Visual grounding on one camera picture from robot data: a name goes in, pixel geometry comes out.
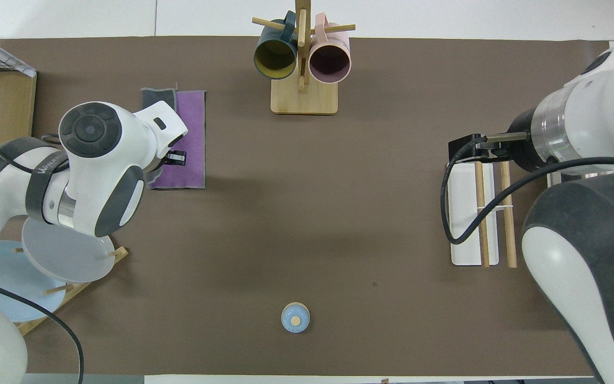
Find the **purple towel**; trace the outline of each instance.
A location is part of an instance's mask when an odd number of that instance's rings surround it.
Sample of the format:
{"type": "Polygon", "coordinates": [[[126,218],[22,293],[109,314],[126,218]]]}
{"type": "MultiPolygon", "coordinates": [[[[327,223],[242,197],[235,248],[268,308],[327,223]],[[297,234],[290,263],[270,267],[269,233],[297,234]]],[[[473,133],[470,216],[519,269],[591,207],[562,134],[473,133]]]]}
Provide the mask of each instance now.
{"type": "Polygon", "coordinates": [[[177,114],[188,133],[172,150],[186,151],[186,165],[163,165],[149,189],[205,188],[205,91],[177,92],[177,114]]]}

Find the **dark green mug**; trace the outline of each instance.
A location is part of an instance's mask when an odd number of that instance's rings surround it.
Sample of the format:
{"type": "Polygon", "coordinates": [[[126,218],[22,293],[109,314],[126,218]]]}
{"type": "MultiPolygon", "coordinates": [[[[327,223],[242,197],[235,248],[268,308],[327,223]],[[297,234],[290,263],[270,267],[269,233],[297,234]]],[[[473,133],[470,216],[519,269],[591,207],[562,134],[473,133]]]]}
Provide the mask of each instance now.
{"type": "Polygon", "coordinates": [[[262,75],[278,80],[295,70],[297,60],[297,36],[295,12],[288,11],[285,19],[273,20],[285,25],[283,30],[264,27],[255,47],[255,68],[262,75]]]}

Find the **cloth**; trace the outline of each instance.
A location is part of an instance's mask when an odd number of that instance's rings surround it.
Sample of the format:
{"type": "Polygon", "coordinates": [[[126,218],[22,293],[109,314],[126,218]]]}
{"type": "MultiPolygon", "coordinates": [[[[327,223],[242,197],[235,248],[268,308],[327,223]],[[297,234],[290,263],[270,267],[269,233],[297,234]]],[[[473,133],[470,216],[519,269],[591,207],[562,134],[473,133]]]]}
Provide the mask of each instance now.
{"type": "Polygon", "coordinates": [[[177,95],[174,88],[164,88],[162,90],[141,88],[141,109],[148,108],[161,100],[166,102],[175,112],[177,111],[177,95]]]}
{"type": "Polygon", "coordinates": [[[176,92],[177,114],[188,133],[172,150],[186,152],[186,165],[163,165],[149,189],[205,188],[205,91],[176,92]]]}

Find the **black cable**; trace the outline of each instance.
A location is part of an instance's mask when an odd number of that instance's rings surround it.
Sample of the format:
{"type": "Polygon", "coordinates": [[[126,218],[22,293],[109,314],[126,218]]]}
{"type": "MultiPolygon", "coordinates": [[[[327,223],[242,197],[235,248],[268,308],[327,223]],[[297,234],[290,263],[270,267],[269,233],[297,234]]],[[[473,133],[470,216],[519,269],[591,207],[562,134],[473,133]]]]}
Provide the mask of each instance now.
{"type": "Polygon", "coordinates": [[[43,314],[45,314],[46,316],[48,316],[51,320],[56,321],[56,323],[58,323],[58,325],[60,325],[66,332],[68,332],[68,335],[70,335],[70,337],[72,338],[72,340],[75,342],[75,347],[77,347],[77,356],[79,359],[79,374],[78,374],[78,378],[77,378],[77,384],[82,384],[82,381],[84,379],[85,376],[85,355],[82,352],[82,345],[80,343],[80,340],[77,338],[77,336],[75,335],[75,332],[73,332],[71,330],[71,328],[64,323],[64,321],[62,321],[58,316],[54,315],[53,312],[49,311],[48,309],[40,306],[39,304],[35,303],[34,301],[30,301],[28,299],[25,299],[24,297],[21,297],[13,292],[9,292],[5,289],[3,289],[2,287],[0,287],[0,294],[3,294],[4,296],[10,297],[11,299],[20,301],[20,303],[23,304],[27,304],[28,306],[37,309],[37,311],[42,312],[43,314]]]}
{"type": "Polygon", "coordinates": [[[549,173],[561,171],[561,170],[567,170],[567,168],[581,167],[583,165],[614,165],[614,157],[578,158],[576,160],[562,161],[561,163],[553,163],[550,165],[546,165],[545,167],[542,167],[539,170],[536,170],[530,173],[529,175],[526,175],[526,177],[521,178],[517,182],[509,185],[509,187],[507,187],[506,189],[502,190],[502,192],[499,195],[497,195],[491,202],[489,202],[489,204],[485,205],[484,209],[482,209],[482,211],[478,214],[478,216],[476,216],[475,219],[471,221],[470,225],[468,225],[468,228],[466,228],[466,230],[463,231],[461,236],[459,236],[458,238],[454,238],[453,235],[451,235],[451,228],[449,226],[449,221],[447,219],[447,211],[446,211],[447,209],[446,207],[447,182],[449,180],[449,173],[451,172],[451,168],[454,166],[456,161],[458,161],[458,158],[461,157],[460,153],[462,153],[462,151],[463,152],[467,151],[468,149],[466,147],[470,146],[471,144],[475,145],[476,143],[473,143],[473,141],[463,146],[456,153],[456,155],[451,159],[447,167],[447,170],[445,171],[444,178],[442,179],[442,185],[441,185],[441,190],[440,190],[440,197],[441,197],[440,213],[442,216],[442,225],[444,226],[444,233],[446,234],[447,239],[450,241],[450,243],[455,244],[455,245],[458,245],[466,241],[466,239],[471,234],[473,234],[475,229],[479,226],[480,221],[482,221],[485,217],[487,217],[487,214],[489,214],[507,196],[509,196],[516,190],[521,189],[522,187],[524,187],[524,185],[527,185],[530,182],[540,177],[543,177],[544,175],[548,175],[549,173]]]}
{"type": "MultiPolygon", "coordinates": [[[[24,165],[21,165],[20,163],[15,162],[15,160],[13,160],[12,158],[9,158],[8,156],[6,156],[2,151],[0,151],[0,159],[4,160],[9,165],[13,165],[14,167],[18,168],[19,170],[22,170],[23,172],[27,172],[27,173],[34,172],[34,170],[32,170],[32,168],[27,168],[24,165]]],[[[55,170],[53,170],[52,173],[63,172],[66,169],[68,169],[69,167],[70,167],[70,164],[61,165],[60,167],[58,167],[55,170]]]]}

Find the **pink mug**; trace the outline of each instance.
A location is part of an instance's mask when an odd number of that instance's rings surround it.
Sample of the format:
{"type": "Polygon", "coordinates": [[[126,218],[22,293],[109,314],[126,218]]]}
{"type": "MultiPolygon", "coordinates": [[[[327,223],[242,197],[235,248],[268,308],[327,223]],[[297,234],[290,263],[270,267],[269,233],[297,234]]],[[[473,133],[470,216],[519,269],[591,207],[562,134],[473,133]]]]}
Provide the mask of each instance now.
{"type": "Polygon", "coordinates": [[[309,71],[322,83],[338,83],[349,74],[352,59],[350,57],[348,32],[326,33],[326,27],[338,24],[328,22],[326,14],[317,14],[314,25],[314,37],[309,51],[309,71]]]}

